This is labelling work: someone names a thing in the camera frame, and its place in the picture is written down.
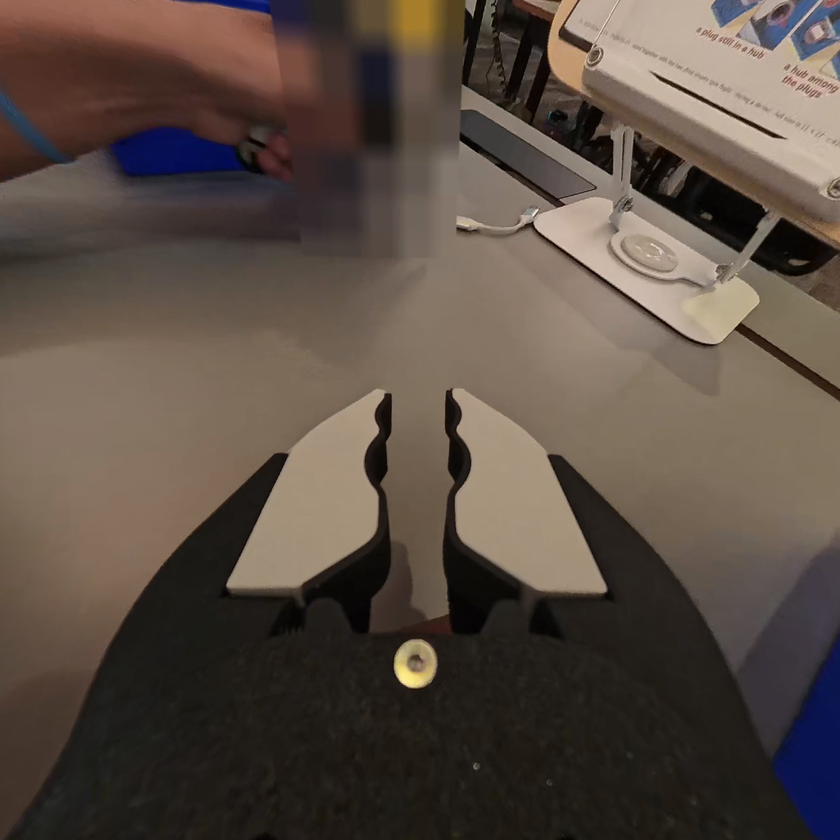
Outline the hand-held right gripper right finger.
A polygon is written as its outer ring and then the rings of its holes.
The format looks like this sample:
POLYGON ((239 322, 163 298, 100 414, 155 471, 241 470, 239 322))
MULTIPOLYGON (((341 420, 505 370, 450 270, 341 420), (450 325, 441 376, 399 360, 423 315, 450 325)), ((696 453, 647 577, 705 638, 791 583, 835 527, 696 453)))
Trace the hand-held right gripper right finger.
POLYGON ((478 634, 501 603, 520 609, 530 625, 553 602, 603 602, 607 582, 548 450, 462 387, 445 394, 444 430, 451 631, 478 634))

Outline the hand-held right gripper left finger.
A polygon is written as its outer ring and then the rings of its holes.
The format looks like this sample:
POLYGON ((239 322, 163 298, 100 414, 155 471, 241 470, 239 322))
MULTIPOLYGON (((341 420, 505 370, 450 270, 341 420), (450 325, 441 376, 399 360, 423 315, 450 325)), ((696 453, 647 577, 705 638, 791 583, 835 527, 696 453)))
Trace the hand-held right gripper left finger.
POLYGON ((392 396, 374 389, 294 444, 227 579, 229 595, 300 608, 332 599, 354 631, 369 631, 391 569, 382 488, 391 430, 392 396))

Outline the blue wristband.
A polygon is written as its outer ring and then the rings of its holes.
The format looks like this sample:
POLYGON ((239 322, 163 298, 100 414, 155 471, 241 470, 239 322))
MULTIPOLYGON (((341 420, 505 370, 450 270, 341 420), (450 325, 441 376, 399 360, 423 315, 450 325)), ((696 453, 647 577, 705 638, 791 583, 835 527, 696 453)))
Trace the blue wristband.
POLYGON ((1 91, 1 113, 5 123, 17 137, 50 163, 66 165, 76 160, 74 156, 59 150, 4 91, 1 91))

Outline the printed instruction sheet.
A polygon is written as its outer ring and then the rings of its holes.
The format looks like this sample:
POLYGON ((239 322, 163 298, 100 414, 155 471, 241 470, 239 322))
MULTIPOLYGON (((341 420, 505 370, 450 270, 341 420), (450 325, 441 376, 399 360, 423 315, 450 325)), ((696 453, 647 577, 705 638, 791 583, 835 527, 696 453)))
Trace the printed instruction sheet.
POLYGON ((560 36, 613 48, 773 135, 838 153, 838 1, 575 2, 560 36))

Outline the black desk panel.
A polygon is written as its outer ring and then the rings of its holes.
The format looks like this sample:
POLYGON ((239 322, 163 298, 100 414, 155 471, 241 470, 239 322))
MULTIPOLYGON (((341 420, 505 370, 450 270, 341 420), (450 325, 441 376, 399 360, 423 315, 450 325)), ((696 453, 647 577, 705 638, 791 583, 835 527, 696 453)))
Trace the black desk panel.
POLYGON ((595 186, 513 132, 473 109, 460 113, 460 140, 553 205, 593 193, 595 186))

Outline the person's left forearm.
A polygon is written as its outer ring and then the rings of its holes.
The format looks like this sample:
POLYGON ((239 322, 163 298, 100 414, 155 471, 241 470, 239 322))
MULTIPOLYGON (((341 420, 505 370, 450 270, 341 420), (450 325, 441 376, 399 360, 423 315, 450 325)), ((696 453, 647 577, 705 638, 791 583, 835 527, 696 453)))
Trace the person's left forearm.
MULTIPOLYGON (((177 2, 2 2, 1 87, 75 158, 133 133, 187 123, 195 80, 177 2)), ((2 117, 2 181, 54 165, 2 117)))

